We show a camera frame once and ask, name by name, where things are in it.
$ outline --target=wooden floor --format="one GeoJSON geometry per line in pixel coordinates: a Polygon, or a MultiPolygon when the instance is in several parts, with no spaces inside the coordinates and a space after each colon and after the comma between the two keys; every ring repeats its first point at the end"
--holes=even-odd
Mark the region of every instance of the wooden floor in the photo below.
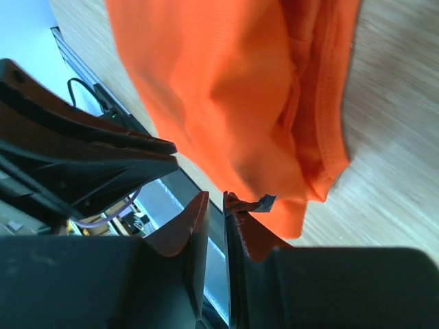
{"type": "MultiPolygon", "coordinates": [[[[66,42],[154,126],[117,58],[104,0],[49,0],[66,42]]],[[[439,1],[364,0],[346,87],[352,165],[325,204],[309,205],[294,245],[410,246],[439,264],[439,1]]],[[[222,194],[189,161],[213,201],[222,194]]]]}

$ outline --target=black plastic part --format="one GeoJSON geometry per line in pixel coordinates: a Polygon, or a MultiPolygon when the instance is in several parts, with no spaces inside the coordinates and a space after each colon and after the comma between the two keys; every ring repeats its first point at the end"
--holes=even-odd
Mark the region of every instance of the black plastic part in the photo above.
{"type": "Polygon", "coordinates": [[[439,271],[422,252],[293,248],[237,202],[225,194],[231,328],[439,328],[439,271]]]}
{"type": "Polygon", "coordinates": [[[194,329],[203,300],[208,200],[200,193],[146,239],[1,239],[0,328],[194,329]]]}
{"type": "MultiPolygon", "coordinates": [[[[133,234],[137,234],[140,232],[140,230],[134,224],[137,219],[138,217],[133,212],[129,212],[128,214],[126,214],[121,218],[121,220],[128,225],[131,233],[133,234]]],[[[143,217],[141,217],[141,221],[143,224],[146,224],[149,220],[146,217],[146,215],[144,215],[143,217]]]]}
{"type": "Polygon", "coordinates": [[[0,60],[0,198],[54,228],[178,169],[173,143],[77,111],[0,60]]]}
{"type": "MultiPolygon", "coordinates": [[[[117,102],[105,91],[100,84],[93,85],[100,103],[104,103],[108,110],[101,106],[103,113],[100,118],[126,129],[150,135],[146,129],[131,115],[125,113],[117,102]]],[[[161,178],[163,184],[172,192],[177,200],[185,207],[201,191],[197,184],[180,168],[179,170],[161,178]]],[[[209,236],[216,246],[225,252],[224,216],[222,211],[212,202],[209,204],[211,212],[211,227],[209,236]]]]}
{"type": "Polygon", "coordinates": [[[203,299],[201,319],[197,321],[195,329],[228,329],[226,322],[224,322],[206,297],[203,299]]]}

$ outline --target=orange t-shirt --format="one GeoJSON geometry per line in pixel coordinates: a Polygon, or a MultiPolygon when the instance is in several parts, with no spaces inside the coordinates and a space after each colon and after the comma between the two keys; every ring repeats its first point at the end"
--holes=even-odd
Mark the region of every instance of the orange t-shirt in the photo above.
{"type": "Polygon", "coordinates": [[[348,165],[340,104],[359,0],[106,0],[159,136],[223,191],[278,197],[256,218],[300,236],[348,165]]]}

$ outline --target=purple wire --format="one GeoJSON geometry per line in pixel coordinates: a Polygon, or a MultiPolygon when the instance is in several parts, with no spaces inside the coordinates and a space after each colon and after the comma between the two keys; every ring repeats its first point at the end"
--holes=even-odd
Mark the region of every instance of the purple wire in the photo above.
{"type": "Polygon", "coordinates": [[[112,219],[116,218],[117,216],[119,216],[126,208],[128,208],[129,206],[132,205],[132,203],[135,201],[135,199],[137,198],[137,196],[139,195],[141,191],[141,188],[139,190],[137,190],[136,192],[134,192],[134,194],[132,195],[132,197],[119,209],[117,209],[113,214],[111,214],[110,216],[103,218],[101,221],[97,221],[95,223],[84,223],[83,221],[79,221],[77,219],[70,219],[72,222],[74,222],[76,225],[78,225],[81,228],[97,228],[100,225],[104,225],[107,224],[109,221],[111,221],[112,219]]]}

